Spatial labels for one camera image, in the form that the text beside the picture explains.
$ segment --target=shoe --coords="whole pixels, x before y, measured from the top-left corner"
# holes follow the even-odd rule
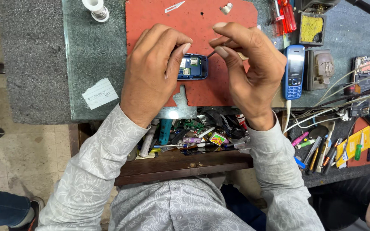
[[[9,231],[34,231],[38,227],[39,212],[45,207],[45,202],[40,197],[34,197],[30,202],[31,208],[34,210],[34,218],[30,223],[25,224],[18,228],[8,227]]]

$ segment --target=yellow sponge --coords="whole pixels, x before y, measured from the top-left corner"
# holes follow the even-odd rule
[[[322,31],[322,18],[302,15],[301,41],[313,42],[315,35]]]

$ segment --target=hand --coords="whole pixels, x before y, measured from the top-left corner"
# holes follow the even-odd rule
[[[286,57],[256,27],[231,22],[217,23],[213,30],[223,35],[209,44],[228,67],[229,91],[235,105],[253,129],[271,129],[275,122],[270,104],[285,72]],[[232,42],[222,46],[229,38]],[[247,73],[237,52],[249,58]]]
[[[162,24],[142,32],[127,57],[120,104],[134,123],[146,128],[171,97],[191,43],[185,34]]]

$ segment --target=blue jeans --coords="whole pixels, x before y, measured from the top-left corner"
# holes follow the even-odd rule
[[[227,208],[256,231],[265,231],[266,214],[251,204],[233,185],[222,185],[222,195]]]
[[[28,197],[0,191],[0,226],[18,225],[31,208]]]

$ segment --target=white spool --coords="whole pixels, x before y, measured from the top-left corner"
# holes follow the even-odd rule
[[[109,18],[109,11],[104,6],[104,0],[82,0],[84,6],[91,11],[92,18],[98,22],[105,22]],[[104,17],[98,17],[98,14],[105,13]]]

